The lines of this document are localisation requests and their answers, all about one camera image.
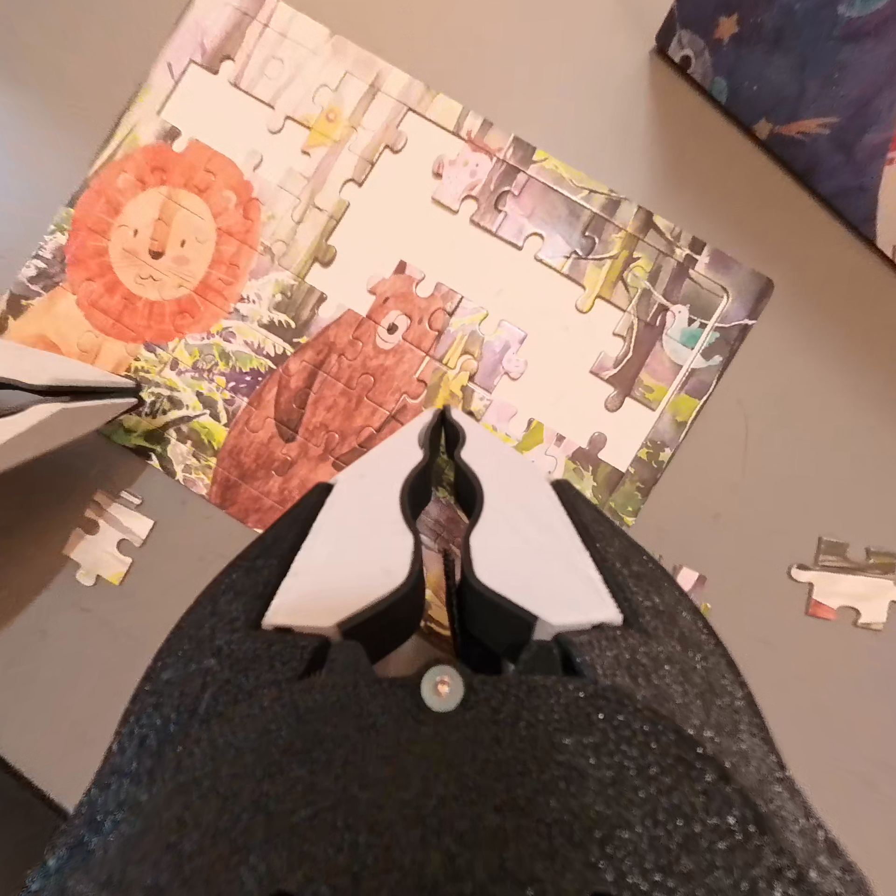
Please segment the grey desk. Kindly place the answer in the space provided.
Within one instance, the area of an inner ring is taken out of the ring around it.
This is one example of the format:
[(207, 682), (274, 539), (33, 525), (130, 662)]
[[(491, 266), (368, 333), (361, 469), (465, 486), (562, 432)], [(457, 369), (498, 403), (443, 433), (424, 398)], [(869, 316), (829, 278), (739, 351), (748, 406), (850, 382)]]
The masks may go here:
[[(894, 548), (894, 268), (654, 51), (670, 2), (289, 2), (774, 281), (635, 537), (706, 574), (710, 620), (801, 787), (894, 875), (894, 610), (805, 615), (819, 535)], [(62, 550), (97, 490), (154, 521), (119, 585)], [(174, 621), (251, 540), (101, 436), (2, 477), (2, 756), (64, 807)]]

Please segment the purple green puzzle piece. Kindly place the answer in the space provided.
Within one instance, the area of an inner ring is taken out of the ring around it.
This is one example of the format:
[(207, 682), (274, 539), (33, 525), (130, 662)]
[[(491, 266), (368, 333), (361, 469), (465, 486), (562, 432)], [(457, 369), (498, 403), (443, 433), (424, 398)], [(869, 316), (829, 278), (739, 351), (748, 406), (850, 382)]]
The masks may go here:
[(658, 555), (658, 560), (666, 571), (670, 573), (680, 589), (697, 606), (700, 612), (704, 616), (708, 616), (711, 612), (711, 604), (704, 599), (704, 592), (707, 585), (706, 576), (692, 567), (682, 564), (673, 564), (670, 561), (667, 561), (662, 554)]

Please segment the large white grey puzzle piece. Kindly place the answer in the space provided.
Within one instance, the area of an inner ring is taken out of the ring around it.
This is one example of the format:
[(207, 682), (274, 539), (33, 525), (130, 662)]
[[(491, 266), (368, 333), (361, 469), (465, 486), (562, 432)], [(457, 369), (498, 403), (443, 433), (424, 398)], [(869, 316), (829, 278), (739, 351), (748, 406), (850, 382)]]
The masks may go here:
[(77, 564), (77, 582), (85, 587), (92, 587), (98, 579), (112, 585), (122, 582), (133, 559), (119, 550), (119, 544), (140, 547), (154, 526), (154, 521), (140, 512), (141, 504), (142, 498), (127, 490), (115, 496), (101, 489), (94, 492), (83, 513), (92, 528), (75, 528), (62, 550)]

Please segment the dark blue illustrated puzzle box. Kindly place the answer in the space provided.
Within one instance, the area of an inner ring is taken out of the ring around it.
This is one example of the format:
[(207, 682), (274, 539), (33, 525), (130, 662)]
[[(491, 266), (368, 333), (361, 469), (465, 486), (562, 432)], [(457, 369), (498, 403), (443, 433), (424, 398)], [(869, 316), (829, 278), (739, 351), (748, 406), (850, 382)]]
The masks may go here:
[(894, 263), (893, 1), (677, 1), (656, 46)]

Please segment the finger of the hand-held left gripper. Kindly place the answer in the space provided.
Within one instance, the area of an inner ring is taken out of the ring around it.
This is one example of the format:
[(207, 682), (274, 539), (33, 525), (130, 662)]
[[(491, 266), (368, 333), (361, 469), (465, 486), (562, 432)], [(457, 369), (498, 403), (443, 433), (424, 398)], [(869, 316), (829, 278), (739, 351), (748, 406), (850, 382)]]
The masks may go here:
[(1, 385), (25, 392), (139, 392), (127, 376), (7, 340), (1, 341)]
[(18, 466), (92, 433), (137, 405), (139, 391), (1, 392), (1, 464)]

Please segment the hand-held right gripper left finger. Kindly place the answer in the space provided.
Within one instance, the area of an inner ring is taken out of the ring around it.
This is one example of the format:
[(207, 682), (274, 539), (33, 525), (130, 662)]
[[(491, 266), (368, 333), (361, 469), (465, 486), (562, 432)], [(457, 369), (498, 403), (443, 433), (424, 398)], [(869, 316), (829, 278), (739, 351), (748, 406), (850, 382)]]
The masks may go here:
[(430, 501), (442, 411), (399, 428), (338, 473), (263, 617), (268, 630), (409, 639), (426, 604), (417, 521)]

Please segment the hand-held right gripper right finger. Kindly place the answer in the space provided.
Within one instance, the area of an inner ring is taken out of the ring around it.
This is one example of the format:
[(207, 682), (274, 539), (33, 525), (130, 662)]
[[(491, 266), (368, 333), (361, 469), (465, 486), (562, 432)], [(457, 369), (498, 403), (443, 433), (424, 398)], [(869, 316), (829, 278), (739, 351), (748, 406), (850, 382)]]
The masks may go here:
[(550, 641), (623, 614), (552, 482), (465, 414), (444, 410), (454, 496), (468, 525), (458, 597), (483, 643)]

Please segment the forest animal jigsaw puzzle board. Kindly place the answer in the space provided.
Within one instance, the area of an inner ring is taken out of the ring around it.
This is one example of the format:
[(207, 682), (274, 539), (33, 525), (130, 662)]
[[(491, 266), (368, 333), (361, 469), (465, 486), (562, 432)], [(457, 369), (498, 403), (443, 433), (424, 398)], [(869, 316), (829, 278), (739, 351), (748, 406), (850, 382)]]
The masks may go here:
[[(109, 430), (260, 531), (454, 406), (633, 523), (772, 281), (281, 2), (192, 2), (2, 300), (141, 386)], [(434, 344), (528, 337), (492, 394)]]

